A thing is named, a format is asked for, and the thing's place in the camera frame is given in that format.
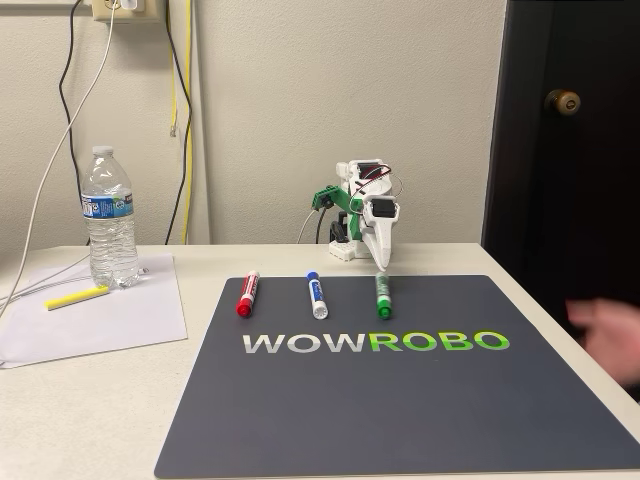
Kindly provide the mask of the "person's hand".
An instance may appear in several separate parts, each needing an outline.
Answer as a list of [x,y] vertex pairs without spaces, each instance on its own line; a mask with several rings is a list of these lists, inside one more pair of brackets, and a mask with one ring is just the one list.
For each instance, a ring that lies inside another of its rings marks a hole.
[[608,300],[566,303],[572,325],[584,330],[585,351],[622,386],[639,383],[639,308]]

